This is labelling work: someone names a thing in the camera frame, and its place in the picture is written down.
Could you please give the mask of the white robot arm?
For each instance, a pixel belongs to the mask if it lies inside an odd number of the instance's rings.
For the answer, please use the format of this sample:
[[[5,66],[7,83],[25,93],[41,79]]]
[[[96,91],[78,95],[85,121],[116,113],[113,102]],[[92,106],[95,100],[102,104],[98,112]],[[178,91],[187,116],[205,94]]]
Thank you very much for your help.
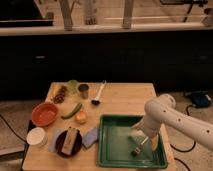
[[[132,128],[154,138],[161,125],[166,124],[213,151],[213,124],[184,115],[175,106],[176,101],[170,94],[162,94],[147,101],[145,115]]]

